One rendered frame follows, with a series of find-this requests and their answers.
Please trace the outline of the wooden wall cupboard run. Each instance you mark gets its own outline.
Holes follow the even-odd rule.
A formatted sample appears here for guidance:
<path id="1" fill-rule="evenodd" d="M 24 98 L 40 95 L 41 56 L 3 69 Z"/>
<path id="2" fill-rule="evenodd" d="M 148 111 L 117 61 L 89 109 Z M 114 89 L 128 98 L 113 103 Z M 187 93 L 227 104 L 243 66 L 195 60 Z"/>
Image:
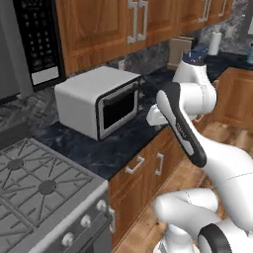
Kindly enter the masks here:
<path id="1" fill-rule="evenodd" d="M 187 34 L 229 18 L 233 0 L 180 0 L 179 25 Z"/>

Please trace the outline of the beige cutting board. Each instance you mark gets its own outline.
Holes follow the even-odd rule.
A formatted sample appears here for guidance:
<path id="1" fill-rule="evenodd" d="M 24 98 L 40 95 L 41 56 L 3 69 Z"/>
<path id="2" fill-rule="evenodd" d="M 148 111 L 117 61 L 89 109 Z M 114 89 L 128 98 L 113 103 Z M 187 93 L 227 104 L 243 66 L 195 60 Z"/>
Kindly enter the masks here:
<path id="1" fill-rule="evenodd" d="M 177 37 L 169 42 L 170 52 L 167 67 L 176 70 L 184 53 L 188 52 L 194 39 L 190 37 Z"/>

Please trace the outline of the pale blue bottle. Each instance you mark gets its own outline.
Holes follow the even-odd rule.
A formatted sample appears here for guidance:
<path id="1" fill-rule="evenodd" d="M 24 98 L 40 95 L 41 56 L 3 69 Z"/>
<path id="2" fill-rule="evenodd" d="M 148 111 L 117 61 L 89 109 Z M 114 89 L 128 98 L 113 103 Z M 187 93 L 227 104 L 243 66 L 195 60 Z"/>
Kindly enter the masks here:
<path id="1" fill-rule="evenodd" d="M 247 51 L 247 62 L 249 64 L 253 64 L 253 42 L 249 43 L 249 47 Z"/>

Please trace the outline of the narrow wooden wall cupboard door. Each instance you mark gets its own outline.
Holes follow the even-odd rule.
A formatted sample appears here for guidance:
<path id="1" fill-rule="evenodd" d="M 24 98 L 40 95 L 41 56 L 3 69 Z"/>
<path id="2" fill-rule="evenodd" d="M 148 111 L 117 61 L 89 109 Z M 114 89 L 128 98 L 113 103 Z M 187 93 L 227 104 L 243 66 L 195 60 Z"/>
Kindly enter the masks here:
<path id="1" fill-rule="evenodd" d="M 151 46 L 176 35 L 180 15 L 180 0 L 138 0 L 142 25 L 137 40 Z"/>

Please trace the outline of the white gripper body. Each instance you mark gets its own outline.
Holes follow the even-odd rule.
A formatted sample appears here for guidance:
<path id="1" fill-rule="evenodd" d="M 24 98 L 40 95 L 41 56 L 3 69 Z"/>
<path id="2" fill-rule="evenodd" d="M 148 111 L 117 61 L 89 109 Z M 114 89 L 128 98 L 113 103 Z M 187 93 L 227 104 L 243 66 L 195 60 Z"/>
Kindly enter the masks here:
<path id="1" fill-rule="evenodd" d="M 162 126 L 168 124 L 166 118 L 162 115 L 157 105 L 150 107 L 146 120 L 151 126 Z"/>

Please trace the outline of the dark blue small appliance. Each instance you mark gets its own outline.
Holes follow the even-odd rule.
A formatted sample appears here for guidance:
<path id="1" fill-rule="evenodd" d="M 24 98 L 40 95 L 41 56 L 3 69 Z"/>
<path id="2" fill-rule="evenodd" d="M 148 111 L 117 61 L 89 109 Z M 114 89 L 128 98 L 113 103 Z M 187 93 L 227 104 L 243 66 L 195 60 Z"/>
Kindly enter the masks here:
<path id="1" fill-rule="evenodd" d="M 191 50 L 191 58 L 205 57 L 208 49 L 203 45 L 197 45 Z"/>

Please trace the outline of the white paper towel roll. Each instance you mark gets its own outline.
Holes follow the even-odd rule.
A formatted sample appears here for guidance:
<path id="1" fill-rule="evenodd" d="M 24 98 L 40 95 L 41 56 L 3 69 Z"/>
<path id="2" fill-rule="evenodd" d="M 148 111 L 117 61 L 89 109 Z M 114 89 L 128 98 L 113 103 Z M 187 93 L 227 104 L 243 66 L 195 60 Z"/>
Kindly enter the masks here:
<path id="1" fill-rule="evenodd" d="M 222 33 L 212 33 L 208 55 L 217 55 Z"/>

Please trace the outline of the grey gas stove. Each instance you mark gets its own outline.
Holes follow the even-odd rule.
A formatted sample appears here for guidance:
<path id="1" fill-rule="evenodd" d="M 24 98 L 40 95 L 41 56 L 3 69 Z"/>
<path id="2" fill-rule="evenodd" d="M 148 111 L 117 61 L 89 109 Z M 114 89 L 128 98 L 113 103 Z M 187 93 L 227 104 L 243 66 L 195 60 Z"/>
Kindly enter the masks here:
<path id="1" fill-rule="evenodd" d="M 111 253 L 110 222 L 107 180 L 33 138 L 0 150 L 0 253 Z"/>

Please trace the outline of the wooden base cupboard run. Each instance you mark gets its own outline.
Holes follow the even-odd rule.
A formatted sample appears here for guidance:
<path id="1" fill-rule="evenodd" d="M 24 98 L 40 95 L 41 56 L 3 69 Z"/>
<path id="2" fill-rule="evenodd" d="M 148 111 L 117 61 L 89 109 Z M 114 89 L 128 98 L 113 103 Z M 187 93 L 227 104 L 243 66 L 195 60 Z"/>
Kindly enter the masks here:
<path id="1" fill-rule="evenodd" d="M 213 119 L 253 128 L 253 70 L 228 67 L 219 77 Z"/>

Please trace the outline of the black and steel microwave oven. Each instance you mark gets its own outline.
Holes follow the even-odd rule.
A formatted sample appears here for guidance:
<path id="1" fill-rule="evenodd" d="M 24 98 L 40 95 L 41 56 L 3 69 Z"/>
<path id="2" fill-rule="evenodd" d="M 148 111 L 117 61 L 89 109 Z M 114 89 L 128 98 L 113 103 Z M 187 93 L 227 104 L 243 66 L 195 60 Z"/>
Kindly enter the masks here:
<path id="1" fill-rule="evenodd" d="M 65 79 L 56 0 L 0 0 L 0 105 Z"/>

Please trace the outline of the wide wooden wall cupboard door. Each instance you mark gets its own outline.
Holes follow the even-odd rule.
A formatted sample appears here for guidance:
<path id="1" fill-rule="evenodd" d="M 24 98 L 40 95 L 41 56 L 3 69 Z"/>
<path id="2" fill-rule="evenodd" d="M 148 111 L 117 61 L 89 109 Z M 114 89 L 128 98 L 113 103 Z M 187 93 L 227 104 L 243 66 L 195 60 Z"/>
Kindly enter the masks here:
<path id="1" fill-rule="evenodd" d="M 127 0 L 56 0 L 56 10 L 67 74 L 129 52 Z"/>

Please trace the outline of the wooden drawer front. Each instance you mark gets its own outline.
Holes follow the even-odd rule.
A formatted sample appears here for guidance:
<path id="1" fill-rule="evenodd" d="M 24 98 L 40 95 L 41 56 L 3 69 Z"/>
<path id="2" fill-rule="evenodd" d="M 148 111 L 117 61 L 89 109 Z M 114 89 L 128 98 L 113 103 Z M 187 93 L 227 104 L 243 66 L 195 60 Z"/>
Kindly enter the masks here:
<path id="1" fill-rule="evenodd" d="M 128 162 L 109 182 L 109 195 L 112 199 L 148 162 L 155 150 L 155 139 L 151 140 Z"/>

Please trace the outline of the wooden base cupboard door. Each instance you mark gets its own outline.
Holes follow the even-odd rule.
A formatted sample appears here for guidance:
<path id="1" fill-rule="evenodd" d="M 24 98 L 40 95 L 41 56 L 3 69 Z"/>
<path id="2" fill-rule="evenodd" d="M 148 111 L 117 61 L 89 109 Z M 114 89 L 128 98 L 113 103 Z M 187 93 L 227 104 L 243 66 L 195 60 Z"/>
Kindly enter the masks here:
<path id="1" fill-rule="evenodd" d="M 164 163 L 161 176 L 155 175 L 160 159 L 157 153 L 164 154 Z M 181 145 L 170 127 L 166 127 L 155 137 L 154 172 L 152 176 L 152 194 L 155 194 L 166 179 L 173 173 L 175 167 L 184 156 Z"/>

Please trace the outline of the white toaster oven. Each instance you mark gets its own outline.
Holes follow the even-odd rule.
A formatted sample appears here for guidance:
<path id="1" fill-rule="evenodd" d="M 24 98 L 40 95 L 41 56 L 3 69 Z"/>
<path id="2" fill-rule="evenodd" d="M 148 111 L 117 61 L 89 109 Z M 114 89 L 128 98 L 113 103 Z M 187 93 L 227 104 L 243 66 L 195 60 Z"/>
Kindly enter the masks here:
<path id="1" fill-rule="evenodd" d="M 140 74 L 101 66 L 54 87 L 59 121 L 102 140 L 138 111 Z"/>

